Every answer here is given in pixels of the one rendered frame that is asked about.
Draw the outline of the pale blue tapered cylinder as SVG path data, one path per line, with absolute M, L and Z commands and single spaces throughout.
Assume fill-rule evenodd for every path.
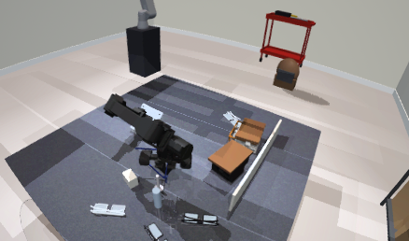
M 161 199 L 161 190 L 158 187 L 154 187 L 152 190 L 153 193 L 153 201 L 154 201 L 154 206 L 156 208 L 162 208 L 162 199 Z

